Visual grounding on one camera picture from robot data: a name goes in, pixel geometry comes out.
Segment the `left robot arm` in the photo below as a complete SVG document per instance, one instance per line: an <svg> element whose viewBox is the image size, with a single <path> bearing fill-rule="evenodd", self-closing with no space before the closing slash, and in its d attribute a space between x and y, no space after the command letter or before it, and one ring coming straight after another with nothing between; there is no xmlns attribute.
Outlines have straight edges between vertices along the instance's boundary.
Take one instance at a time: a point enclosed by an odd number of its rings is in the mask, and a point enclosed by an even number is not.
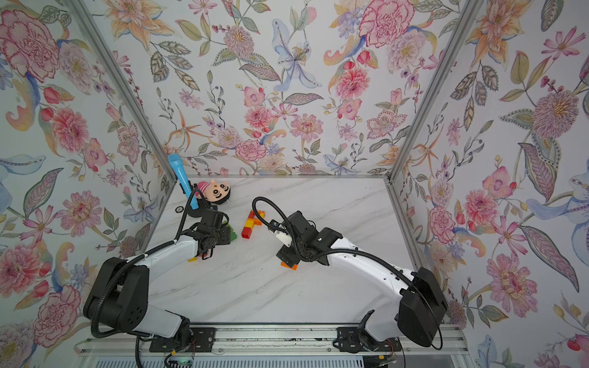
<svg viewBox="0 0 589 368"><path fill-rule="evenodd" d="M183 222L175 237L128 259L110 258L101 265L83 308L95 338L115 334L160 337L184 345L192 336L190 320L151 306L150 284L194 257L209 258L218 245L231 242L229 217L206 209L200 221L185 229Z"/></svg>

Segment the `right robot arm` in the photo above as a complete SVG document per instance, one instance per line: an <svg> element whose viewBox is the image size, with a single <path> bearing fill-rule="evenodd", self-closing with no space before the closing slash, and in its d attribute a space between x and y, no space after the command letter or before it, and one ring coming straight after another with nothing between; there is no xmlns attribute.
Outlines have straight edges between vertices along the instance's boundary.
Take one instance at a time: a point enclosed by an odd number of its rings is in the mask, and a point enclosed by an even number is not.
<svg viewBox="0 0 589 368"><path fill-rule="evenodd" d="M406 337L421 347L433 347L441 336L448 303L432 271L412 271L391 265L352 243L331 228L317 230L301 212L268 230L282 242L277 256L289 268L301 262L349 271L380 291L389 304L371 309L351 334L355 349L375 351L392 338Z"/></svg>

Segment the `red square lego brick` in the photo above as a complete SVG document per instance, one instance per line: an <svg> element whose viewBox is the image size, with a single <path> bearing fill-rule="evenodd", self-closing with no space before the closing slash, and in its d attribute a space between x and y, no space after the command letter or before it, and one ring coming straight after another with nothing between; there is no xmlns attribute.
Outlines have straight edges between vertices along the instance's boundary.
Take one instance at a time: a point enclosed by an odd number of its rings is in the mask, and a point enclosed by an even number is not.
<svg viewBox="0 0 589 368"><path fill-rule="evenodd" d="M252 236L252 228L244 227L242 229L241 236L242 236L243 239L250 239L251 236Z"/></svg>

